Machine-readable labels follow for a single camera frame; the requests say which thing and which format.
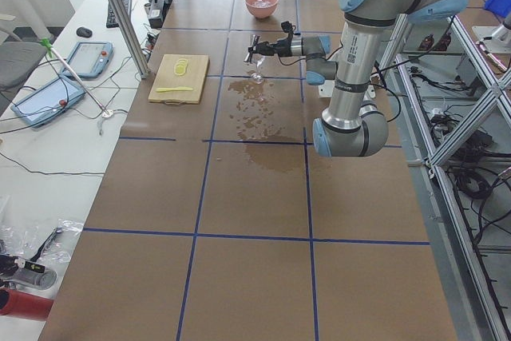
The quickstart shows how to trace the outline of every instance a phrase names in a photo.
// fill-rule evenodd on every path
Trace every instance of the black cable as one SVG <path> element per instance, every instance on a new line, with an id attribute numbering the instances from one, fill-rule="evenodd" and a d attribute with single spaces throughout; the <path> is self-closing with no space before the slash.
<path id="1" fill-rule="evenodd" d="M 327 57 L 327 61 L 329 61 L 330 59 L 332 59 L 332 56 L 334 56 L 336 52 L 338 52 L 340 49 L 342 49 L 342 48 L 344 47 L 343 42 L 340 42 L 340 43 L 341 43 L 341 45 L 340 45 L 340 46 L 339 46 L 339 47 L 338 47 L 338 48 L 337 48 L 334 52 L 332 52 L 332 53 L 331 53 L 331 54 Z"/>
<path id="2" fill-rule="evenodd" d="M 438 89 L 443 89 L 445 91 L 461 92 L 461 91 L 466 91 L 466 90 L 470 89 L 469 86 L 460 87 L 460 88 L 449 87 L 449 86 L 447 86 L 445 84 L 456 84 L 456 83 L 449 82 L 449 81 L 448 82 L 444 82 L 444 83 L 441 83 L 440 81 L 433 81 L 433 80 L 429 79 L 426 75 L 424 75 L 422 73 L 412 73 L 411 77 L 418 77 L 419 79 L 422 79 L 423 81 L 425 81 L 426 83 L 428 83 L 432 87 L 438 88 Z"/>
<path id="3" fill-rule="evenodd" d="M 48 65 L 49 63 L 51 63 L 53 61 L 60 61 L 60 60 L 46 58 L 46 61 L 44 61 L 43 63 L 39 63 L 35 68 L 43 67 L 44 65 Z"/>
<path id="4" fill-rule="evenodd" d="M 453 107 L 474 107 L 475 104 L 451 104 L 449 105 L 446 110 L 444 111 L 445 112 L 448 112 L 449 109 L 453 108 Z"/>
<path id="5" fill-rule="evenodd" d="M 121 66 L 116 69 L 115 71 L 113 71 L 113 73 L 108 76 L 104 81 L 102 81 L 101 83 L 99 83 L 98 85 L 95 85 L 94 87 L 91 87 L 89 88 L 90 90 L 93 90 L 93 89 L 96 89 L 96 88 L 99 88 L 101 87 L 102 85 L 104 85 L 108 80 L 110 80 L 112 77 L 114 77 L 115 75 L 117 75 L 119 73 L 119 71 L 121 71 L 121 69 L 126 65 L 128 64 L 129 60 L 131 59 L 132 57 L 131 56 L 126 56 L 125 58 L 122 59 L 122 62 L 121 62 Z"/>
<path id="6" fill-rule="evenodd" d="M 104 172 L 43 172 L 43 171 L 34 171 L 32 169 L 27 168 L 25 165 L 23 165 L 19 161 L 11 159 L 10 157 L 4 155 L 1 152 L 0 152 L 0 156 L 5 158 L 8 161 L 12 161 L 16 165 L 19 165 L 20 167 L 22 167 L 23 169 L 25 169 L 29 173 L 37 173 L 39 175 L 44 175 L 44 176 L 56 176 L 56 175 L 60 175 L 60 176 L 61 175 L 65 175 L 65 176 L 103 176 L 105 174 Z"/>
<path id="7" fill-rule="evenodd" d="M 282 62 L 282 59 L 280 58 L 280 56 L 277 55 L 277 57 L 279 58 L 280 64 L 282 64 L 282 65 L 294 65 L 294 64 L 298 63 L 299 61 L 305 60 L 305 57 L 302 57 L 302 58 L 300 58 L 298 60 L 295 60 L 292 63 L 287 63 L 286 64 L 286 63 Z"/>
<path id="8" fill-rule="evenodd" d="M 446 30 L 444 31 L 444 33 L 442 34 L 442 36 L 444 36 L 445 34 L 447 34 L 450 30 L 450 27 L 453 25 L 454 23 L 454 16 L 451 17 L 450 19 L 450 22 L 449 22 L 449 25 L 447 26 Z M 424 52 L 423 54 L 420 54 L 420 55 L 417 55 L 417 56 L 414 56 L 414 57 L 411 57 L 409 58 L 408 60 L 405 60 L 405 61 L 402 61 L 400 63 L 397 63 L 397 64 L 393 64 L 393 65 L 389 65 L 388 67 L 386 68 L 382 68 L 380 69 L 382 72 L 384 71 L 388 71 L 389 69 L 393 69 L 393 68 L 398 68 L 400 65 L 403 65 L 403 64 L 406 64 L 406 63 L 410 63 L 411 61 L 414 61 L 414 60 L 417 60 L 419 59 L 420 57 L 423 57 L 423 56 L 426 56 L 427 54 L 430 54 L 432 51 L 434 51 L 437 46 L 440 44 L 440 42 L 442 42 L 442 40 L 439 40 L 437 42 L 437 44 L 435 44 L 434 46 L 432 46 L 429 50 L 427 50 L 426 52 Z"/>
<path id="9" fill-rule="evenodd" d="M 381 86 L 380 84 L 378 84 L 378 85 L 373 84 L 373 86 L 377 86 L 379 88 L 383 88 L 384 90 L 390 92 L 396 98 L 396 100 L 398 101 L 398 113 L 396 113 L 396 116 L 394 116 L 390 120 L 386 121 L 387 123 L 390 123 L 390 122 L 396 120 L 399 117 L 399 115 L 401 115 L 401 111 L 402 111 L 401 101 L 399 100 L 398 95 L 396 95 L 394 91 L 389 89 L 389 87 L 388 87 L 388 85 L 386 83 L 385 77 L 383 76 L 383 73 L 382 73 L 382 71 L 380 70 L 380 67 L 379 67 L 379 63 L 377 61 L 374 61 L 374 67 L 376 68 L 376 72 L 378 73 L 378 75 L 380 77 L 380 81 L 382 82 L 383 86 Z"/>
<path id="10" fill-rule="evenodd" d="M 44 112 L 43 109 L 59 109 L 58 112 L 61 112 L 62 110 L 65 109 L 65 106 L 69 104 L 70 101 L 74 100 L 73 99 L 69 99 L 69 90 L 67 88 L 67 84 L 63 81 L 62 77 L 58 74 L 58 71 L 55 69 L 55 67 L 53 66 L 52 62 L 51 61 L 46 61 L 46 63 L 50 64 L 51 68 L 53 69 L 53 71 L 57 74 L 57 77 L 58 79 L 62 82 L 62 84 L 64 85 L 64 89 L 65 89 L 65 104 L 64 105 L 61 105 L 61 106 L 54 106 L 54 105 L 46 105 L 44 107 L 41 107 L 39 110 L 37 111 L 34 111 L 32 113 L 26 113 L 24 114 L 24 116 L 21 116 L 21 117 L 16 117 L 17 119 L 21 119 L 23 117 L 28 117 L 28 116 L 32 116 L 34 114 L 39 114 L 39 113 L 42 113 Z M 14 103 L 13 101 L 10 101 L 14 106 L 18 106 L 16 103 Z M 8 131 L 2 131 L 0 132 L 0 134 L 5 134 L 5 133 L 13 133 L 13 132 L 18 132 L 18 131 L 22 131 L 23 129 L 28 129 L 28 128 L 37 128 L 41 125 L 44 125 L 47 121 L 50 121 L 51 119 L 53 119 L 55 117 L 55 114 L 52 114 L 50 116 L 48 116 L 46 119 L 43 119 L 35 124 L 31 124 L 31 125 L 26 125 L 24 127 L 21 127 L 21 128 L 17 128 L 17 129 L 11 129 L 11 130 L 8 130 Z M 4 120 L 1 120 L 1 121 L 7 121 L 7 120 L 13 120 L 13 118 L 8 118 L 8 119 L 4 119 Z"/>
<path id="11" fill-rule="evenodd" d="M 490 188 L 492 189 L 492 191 L 493 191 L 493 190 L 497 187 L 497 184 L 499 184 L 499 182 L 500 182 L 500 181 L 501 181 L 501 179 L 500 179 L 499 177 L 497 177 L 497 178 L 495 179 L 495 181 L 492 183 L 492 185 L 491 185 L 491 187 L 490 187 Z M 489 196 L 488 196 L 488 197 L 486 197 L 486 198 L 485 198 L 485 199 L 481 202 L 481 205 L 479 206 L 479 213 L 477 214 L 477 224 L 478 224 L 478 226 L 479 226 L 479 232 L 478 232 L 478 233 L 477 233 L 477 235 L 473 238 L 473 243 L 474 243 L 474 244 L 476 244 L 476 245 L 477 245 L 477 244 L 479 244 L 479 243 L 481 242 L 484 231 L 485 231 L 485 230 L 486 230 L 486 229 L 487 229 L 487 228 L 491 225 L 491 224 L 486 223 L 486 224 L 483 226 L 483 224 L 482 224 L 482 218 L 483 218 L 482 213 L 483 213 L 483 209 L 484 209 L 484 207 L 485 207 L 486 202 L 488 201 L 488 199 L 489 199 Z M 499 217 L 498 219 L 494 220 L 494 222 L 495 222 L 495 223 L 497 223 L 498 221 L 505 219 L 507 216 L 509 216 L 509 214 L 511 214 L 511 210 L 510 210 L 509 212 L 507 212 L 504 216 L 501 216 L 501 217 Z"/>
<path id="12" fill-rule="evenodd" d="M 460 191 L 474 200 L 484 200 L 492 194 L 492 187 L 489 182 L 473 169 L 463 169 L 454 174 L 456 186 Z"/>
<path id="13" fill-rule="evenodd" d="M 487 150 L 483 150 L 482 152 L 487 157 L 503 157 L 503 158 L 511 157 L 511 153 L 497 153 L 497 152 L 490 152 Z"/>

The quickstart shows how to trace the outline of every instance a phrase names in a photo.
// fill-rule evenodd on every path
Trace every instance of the keyboard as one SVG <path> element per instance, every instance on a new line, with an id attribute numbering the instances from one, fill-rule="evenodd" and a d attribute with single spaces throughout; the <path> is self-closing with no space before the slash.
<path id="1" fill-rule="evenodd" d="M 128 13 L 128 16 L 131 15 L 131 0 L 122 0 L 123 4 L 125 5 L 126 12 Z M 117 19 L 115 17 L 115 13 L 113 12 L 113 8 L 109 4 L 109 13 L 106 17 L 106 28 L 113 28 L 118 27 L 119 23 L 117 22 Z"/>

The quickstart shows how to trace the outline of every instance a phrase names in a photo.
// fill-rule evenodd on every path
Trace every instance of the gray office chair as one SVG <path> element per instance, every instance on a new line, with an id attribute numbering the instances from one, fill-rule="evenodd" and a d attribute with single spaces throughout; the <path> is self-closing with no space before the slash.
<path id="1" fill-rule="evenodd" d="M 0 14 L 1 20 L 14 20 L 13 16 Z M 0 90 L 21 85 L 38 66 L 46 54 L 39 43 L 23 42 L 21 38 L 0 26 L 0 31 L 9 34 L 15 42 L 0 43 Z"/>

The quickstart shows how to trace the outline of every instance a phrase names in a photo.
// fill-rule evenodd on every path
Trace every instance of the metal frame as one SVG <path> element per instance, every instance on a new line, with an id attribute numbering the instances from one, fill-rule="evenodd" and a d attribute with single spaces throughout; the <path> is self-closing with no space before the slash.
<path id="1" fill-rule="evenodd" d="M 380 68 L 387 68 L 390 63 L 395 59 L 398 52 L 401 52 L 406 44 L 406 39 L 410 36 L 410 32 L 414 26 L 408 22 L 407 14 L 400 14 L 396 18 L 394 30 L 390 36 L 390 42 L 387 45 L 385 52 L 382 56 Z M 383 76 L 386 77 L 387 71 L 384 71 Z"/>
<path id="2" fill-rule="evenodd" d="M 396 56 L 396 60 L 398 62 L 404 61 L 402 55 L 400 54 Z M 463 141 L 460 143 L 460 141 L 463 140 L 463 137 L 466 135 L 466 130 L 468 129 L 468 131 L 472 132 L 475 131 L 480 124 L 479 121 L 484 121 L 484 119 L 495 109 L 495 106 L 497 105 L 498 98 L 495 95 L 495 92 L 492 89 L 489 89 L 485 95 L 483 95 L 481 100 L 473 107 L 471 113 L 473 114 L 474 119 L 471 122 L 465 122 L 464 120 L 460 125 L 465 125 L 465 128 L 460 130 L 460 134 L 456 138 L 453 138 L 449 144 L 442 145 L 437 149 L 433 143 L 433 140 L 431 139 L 429 127 L 423 120 L 420 101 L 417 99 L 414 92 L 414 86 L 410 79 L 410 75 L 408 74 L 406 68 L 404 68 L 402 65 L 399 66 L 398 69 L 402 78 L 402 82 L 405 86 L 406 93 L 412 105 L 412 110 L 414 111 L 414 115 L 417 119 L 419 131 L 421 132 L 422 139 L 426 144 L 426 149 L 431 159 L 433 159 L 434 155 L 439 152 L 440 148 L 443 148 L 445 151 L 443 152 L 444 155 L 447 154 L 447 151 L 456 151 L 456 149 L 459 148 L 459 145 L 464 142 Z M 441 156 L 441 154 L 438 153 L 438 157 L 435 158 L 435 160 L 436 161 L 430 165 L 430 177 L 435 176 L 437 178 L 438 184 L 442 190 L 442 195 L 446 200 L 446 205 L 449 209 L 450 218 L 453 221 L 454 229 L 463 251 L 463 256 L 465 257 L 465 261 L 469 267 L 470 274 L 477 289 L 477 295 L 485 310 L 485 315 L 491 327 L 493 336 L 497 341 L 506 341 L 508 340 L 508 337 L 506 334 L 505 326 L 501 321 L 500 314 L 493 301 L 492 292 L 486 284 L 485 271 L 481 266 L 481 263 L 477 257 L 477 253 L 472 248 L 472 240 L 470 239 L 469 233 L 466 230 L 463 213 L 460 211 L 456 197 L 453 194 L 450 179 L 440 166 L 444 160 L 444 156 Z"/>
<path id="3" fill-rule="evenodd" d="M 122 36 L 125 39 L 133 61 L 137 65 L 139 74 L 142 79 L 145 79 L 149 75 L 149 67 L 145 60 L 145 56 L 142 53 L 137 39 L 137 34 L 135 34 L 135 30 L 131 24 L 131 20 L 126 12 L 124 4 L 122 0 L 109 0 L 109 3 L 115 13 L 117 21 L 119 22 L 119 28 L 121 29 Z"/>

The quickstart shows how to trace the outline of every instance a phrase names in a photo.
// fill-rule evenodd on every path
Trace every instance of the metal pole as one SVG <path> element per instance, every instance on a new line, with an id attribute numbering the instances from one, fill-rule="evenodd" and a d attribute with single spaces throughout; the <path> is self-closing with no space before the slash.
<path id="1" fill-rule="evenodd" d="M 405 46 L 406 39 L 410 36 L 413 27 L 414 25 L 408 22 L 408 15 L 400 14 L 398 16 L 394 30 L 392 31 L 392 36 L 390 37 L 390 42 L 383 53 L 380 68 L 390 66 L 390 63 Z"/>
<path id="2" fill-rule="evenodd" d="M 137 65 L 138 72 L 141 78 L 146 78 L 149 74 L 149 67 L 145 61 L 145 57 L 140 48 L 140 44 L 133 29 L 133 25 L 129 19 L 128 13 L 125 10 L 122 0 L 109 0 L 109 3 L 115 13 L 116 19 L 121 28 L 122 36 L 125 39 L 128 50 L 131 53 L 132 59 Z"/>
<path id="3" fill-rule="evenodd" d="M 501 89 L 511 87 L 511 69 L 508 68 L 508 70 L 504 73 L 504 76 L 502 76 L 498 81 L 498 85 Z"/>

